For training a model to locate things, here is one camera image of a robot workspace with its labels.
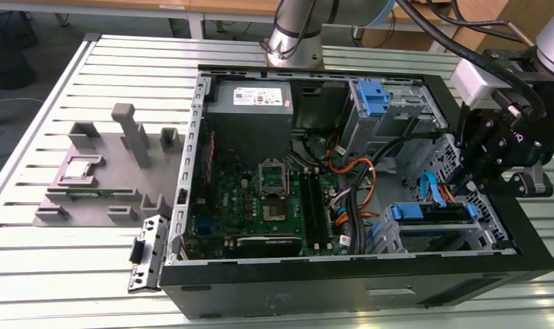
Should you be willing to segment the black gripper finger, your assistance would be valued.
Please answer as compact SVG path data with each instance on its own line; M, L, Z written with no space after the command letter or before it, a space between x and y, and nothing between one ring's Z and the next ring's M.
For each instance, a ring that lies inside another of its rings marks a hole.
M469 182L480 178L484 163L484 142L492 133L492 119L483 110L461 107L455 144L460 150L460 165L449 178L453 192L468 192Z
M480 193L517 198L543 198L553 196L553 184L544 173L539 182L525 172L515 172L508 181L503 177L475 181Z

